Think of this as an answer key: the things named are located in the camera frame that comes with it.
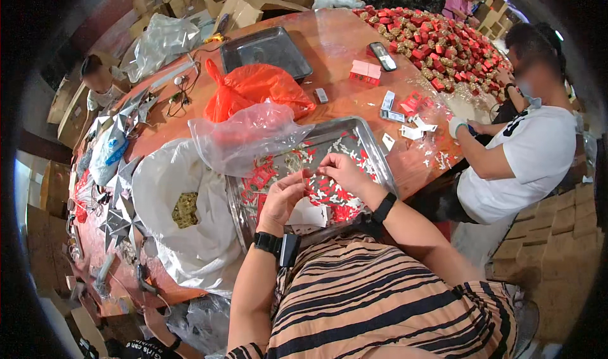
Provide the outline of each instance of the striped shirt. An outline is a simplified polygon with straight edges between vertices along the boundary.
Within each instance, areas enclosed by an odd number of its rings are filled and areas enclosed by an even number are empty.
[[[516,323],[501,283],[449,287],[400,249],[369,236],[337,237],[304,249],[290,273],[268,342],[236,358],[361,358],[380,346],[444,358],[508,358]]]

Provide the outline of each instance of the yellow tool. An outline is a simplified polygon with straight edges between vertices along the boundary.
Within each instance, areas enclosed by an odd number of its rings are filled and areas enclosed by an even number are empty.
[[[221,33],[216,33],[215,35],[209,37],[208,39],[204,39],[203,44],[208,44],[212,41],[224,41],[225,37],[221,35]]]

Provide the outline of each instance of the hand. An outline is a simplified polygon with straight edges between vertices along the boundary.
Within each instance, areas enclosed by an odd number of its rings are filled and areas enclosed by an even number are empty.
[[[165,322],[165,317],[163,317],[158,310],[153,307],[144,306],[143,319],[146,321],[146,326],[148,326],[150,332],[154,334],[158,340],[163,342],[164,345],[167,345],[167,342],[169,342],[169,346],[171,346],[172,340],[174,340],[175,337],[169,331],[167,323]]]
[[[478,134],[485,134],[485,130],[483,128],[483,124],[482,123],[478,123],[475,120],[471,120],[471,119],[467,119],[466,123],[468,125],[470,125],[471,127],[473,127],[473,129],[475,130],[476,133]]]
[[[317,173],[333,178],[344,190],[353,194],[357,194],[357,190],[363,187],[366,182],[372,181],[359,170],[350,156],[337,153],[330,153],[325,156]]]
[[[450,122],[448,123],[448,127],[450,130],[450,136],[452,136],[452,138],[454,140],[457,140],[458,138],[456,137],[456,131],[458,131],[458,128],[460,126],[463,126],[466,130],[468,130],[468,126],[466,125],[466,121],[462,118],[458,118],[458,117],[453,117],[452,119],[450,119]]]
[[[292,173],[287,177],[276,181],[270,186],[266,203],[260,212],[258,231],[283,236],[283,226],[289,220],[291,212],[298,201],[310,195],[312,189],[303,179],[313,176],[313,172],[306,168]]]
[[[474,17],[474,16],[469,17],[469,25],[470,25],[472,28],[477,28],[477,27],[479,27],[479,24],[480,24],[480,22],[479,22],[479,20],[477,20],[477,18],[476,18],[476,17]]]
[[[500,67],[497,70],[498,75],[496,76],[496,79],[500,85],[505,86],[507,83],[513,83],[513,76],[507,69]]]

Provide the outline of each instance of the face mask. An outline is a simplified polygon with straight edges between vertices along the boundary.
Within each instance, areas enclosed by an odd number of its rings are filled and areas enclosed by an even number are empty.
[[[530,110],[536,110],[536,109],[540,109],[541,108],[541,106],[542,106],[542,99],[541,98],[532,98],[532,97],[530,97],[528,95],[530,93],[530,89],[529,89],[529,85],[528,85],[527,82],[518,81],[517,82],[517,87],[519,87],[519,91],[522,92],[523,97],[530,104],[528,106],[528,108]]]

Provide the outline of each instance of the wooden table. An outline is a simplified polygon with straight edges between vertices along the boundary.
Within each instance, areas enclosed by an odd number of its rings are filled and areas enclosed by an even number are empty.
[[[393,149],[387,156],[387,161],[395,177],[401,198],[413,195],[449,169],[450,165],[461,159],[460,148],[454,144],[447,132],[447,108],[442,97],[433,91],[429,82],[422,78],[418,69],[404,56],[392,54],[398,69],[394,72],[383,72],[380,78],[381,85],[377,87],[348,78],[353,59],[378,63],[377,59],[366,55],[366,45],[376,41],[381,41],[385,46],[389,44],[377,31],[359,20],[353,13],[345,9],[320,9],[295,13],[238,29],[228,33],[228,36],[236,38],[277,25],[284,27],[289,32],[292,40],[306,56],[314,70],[314,73],[307,77],[301,85],[306,94],[314,99],[313,91],[321,87],[330,100],[327,104],[318,105],[312,114],[298,120],[298,123],[319,123],[332,118],[359,115],[369,123],[378,143],[382,144],[384,133],[388,133],[396,140]],[[215,42],[203,47],[211,50],[216,48],[217,44]],[[192,54],[195,54],[196,60],[201,63],[210,58],[217,67],[222,67],[219,50],[212,52],[195,50]],[[150,86],[151,83],[170,72],[171,68],[186,61],[186,57],[174,61],[161,72],[142,81],[132,90],[132,93]],[[170,140],[190,137],[187,121],[202,117],[204,107],[217,89],[216,83],[204,71],[204,65],[201,67],[203,72],[188,94],[192,103],[175,117],[166,116],[169,106],[168,99],[178,91],[173,82],[167,81],[155,91],[160,98],[148,118],[151,127],[138,127],[137,131],[140,135],[126,151],[127,161],[138,155],[148,155]],[[192,79],[195,77],[194,69],[188,70],[184,74]],[[395,92],[396,104],[398,101],[404,101],[412,91],[417,91],[423,97],[431,97],[437,105],[427,108],[420,115],[428,124],[437,124],[437,130],[415,142],[401,137],[398,132],[401,127],[400,123],[382,120],[379,117],[380,105],[387,90]],[[398,110],[398,108],[399,106],[396,105],[393,109]],[[445,167],[435,159],[437,157],[441,161],[440,152],[449,155],[448,159],[444,159]],[[104,236],[97,228],[102,221],[102,216],[95,217],[95,214],[91,214],[86,223],[79,226],[85,256],[90,256],[91,265],[96,267],[101,266],[104,258]],[[150,259],[143,252],[142,262],[148,265],[153,282],[161,289],[161,294],[170,304],[183,302],[205,293],[198,289],[178,286],[164,270],[160,260]],[[162,301],[149,295],[144,301],[142,292],[137,288],[134,269],[130,265],[116,260],[110,272],[120,280],[124,287],[128,288],[129,292],[114,278],[109,277],[108,281],[114,300],[100,303],[103,316],[126,313],[125,302],[129,294],[137,304],[146,303],[155,307],[163,305]]]

